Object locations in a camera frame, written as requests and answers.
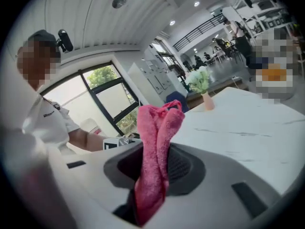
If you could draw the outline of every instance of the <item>white ceiling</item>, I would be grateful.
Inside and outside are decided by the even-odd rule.
[[[200,5],[198,7],[194,6],[195,1],[200,1]],[[215,7],[222,6],[227,0],[185,0],[183,5],[181,5],[172,16],[172,20],[175,20],[176,23],[173,26],[169,24],[163,29],[163,31],[169,35],[173,35],[179,32],[180,26],[183,22],[187,21],[188,18],[193,16],[194,14],[198,14],[198,16],[202,16],[204,11],[208,14],[209,11],[214,10]]]
[[[11,30],[7,47],[14,56],[34,32],[46,29],[56,37],[65,29],[74,50],[99,45],[148,46],[169,23],[173,0],[127,0],[120,9],[113,0],[32,0]]]

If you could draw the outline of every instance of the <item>black railing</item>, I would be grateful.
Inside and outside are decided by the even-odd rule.
[[[224,16],[223,14],[218,14],[212,19],[206,21],[205,23],[198,26],[196,29],[192,30],[190,33],[188,33],[185,37],[183,37],[181,40],[179,40],[173,47],[179,51],[181,48],[185,47],[187,44],[189,44],[191,41],[195,40],[197,37],[202,35],[203,33],[207,32],[209,29],[223,23]]]

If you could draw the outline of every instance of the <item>marble tabletop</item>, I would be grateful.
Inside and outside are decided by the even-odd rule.
[[[227,87],[185,113],[172,142],[231,157],[285,193],[305,164],[305,115],[269,99]]]

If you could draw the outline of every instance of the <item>microfiber cloth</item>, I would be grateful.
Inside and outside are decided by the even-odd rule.
[[[144,225],[160,208],[169,186],[167,156],[171,138],[178,132],[184,113],[181,103],[174,100],[163,107],[144,105],[138,111],[138,132],[143,141],[141,174],[134,193],[137,219]]]

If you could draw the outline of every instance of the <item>flower vase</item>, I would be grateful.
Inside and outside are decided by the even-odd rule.
[[[213,99],[210,97],[208,92],[205,92],[204,94],[201,94],[203,97],[203,103],[206,110],[213,110],[215,108]]]

